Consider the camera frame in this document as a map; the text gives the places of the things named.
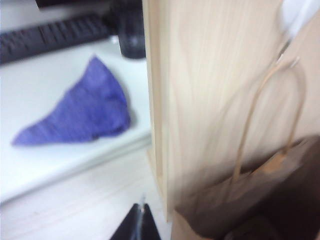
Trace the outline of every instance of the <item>blue cloth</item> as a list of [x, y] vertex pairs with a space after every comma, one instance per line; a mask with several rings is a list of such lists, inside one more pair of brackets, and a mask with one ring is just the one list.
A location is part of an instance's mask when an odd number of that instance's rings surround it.
[[130, 126], [124, 92], [110, 70], [90, 60], [82, 78], [43, 120], [22, 130], [13, 145], [77, 143], [116, 136]]

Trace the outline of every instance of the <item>brown paper bag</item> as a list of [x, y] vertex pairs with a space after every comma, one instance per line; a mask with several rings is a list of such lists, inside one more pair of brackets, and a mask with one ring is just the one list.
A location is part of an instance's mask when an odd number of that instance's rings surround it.
[[[279, 158], [279, 155], [281, 153], [276, 153], [271, 159]], [[189, 196], [173, 214], [171, 239], [204, 240], [223, 237], [251, 216], [266, 197], [281, 187], [305, 163], [320, 159], [320, 137], [303, 139], [280, 159], [281, 164], [271, 172], [270, 166], [267, 167], [266, 164], [253, 173], [240, 175], [235, 184], [230, 184], [229, 178]], [[303, 179], [302, 174], [308, 173], [312, 168], [309, 166], [308, 171], [300, 171], [300, 178]]]
[[298, 145], [291, 147], [306, 96], [304, 74], [301, 67], [297, 67], [299, 80], [301, 80], [299, 86], [301, 101], [285, 148], [253, 172], [240, 174], [247, 133], [259, 95], [275, 72], [294, 66], [297, 66], [296, 62], [294, 64], [289, 62], [282, 66], [276, 65], [266, 74], [253, 98], [239, 145], [233, 176], [219, 184], [185, 196], [183, 202], [176, 206], [176, 212], [173, 214], [172, 240], [220, 239], [241, 221], [252, 216], [263, 200], [281, 187], [310, 158], [315, 156], [319, 158], [319, 136], [305, 138]]

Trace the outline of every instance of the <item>keyboard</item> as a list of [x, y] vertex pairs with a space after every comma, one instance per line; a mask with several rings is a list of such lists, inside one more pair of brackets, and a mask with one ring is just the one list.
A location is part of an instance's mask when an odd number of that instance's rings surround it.
[[87, 14], [0, 34], [0, 64], [109, 37], [96, 14]]

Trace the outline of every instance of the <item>desk surface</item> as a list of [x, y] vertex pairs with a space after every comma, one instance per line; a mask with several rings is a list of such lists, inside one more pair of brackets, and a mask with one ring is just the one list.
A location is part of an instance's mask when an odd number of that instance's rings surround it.
[[142, 195], [170, 239], [146, 150], [92, 167], [1, 206], [3, 240], [108, 240]]
[[[15, 135], [54, 108], [93, 55], [121, 84], [131, 111], [130, 129], [90, 143], [13, 147]], [[102, 40], [38, 55], [4, 65], [0, 74], [1, 202], [151, 142], [146, 60], [122, 57], [118, 42]]]

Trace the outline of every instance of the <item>wooden board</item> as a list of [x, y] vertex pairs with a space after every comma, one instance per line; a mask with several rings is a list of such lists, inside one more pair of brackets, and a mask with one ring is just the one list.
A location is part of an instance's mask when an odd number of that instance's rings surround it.
[[[230, 175], [253, 95], [286, 39], [281, 0], [145, 0], [154, 136], [165, 209], [195, 180]], [[320, 12], [288, 48], [300, 57], [307, 97], [295, 139], [320, 133]], [[261, 94], [244, 149], [244, 167], [283, 146], [298, 104], [296, 79], [277, 74]]]

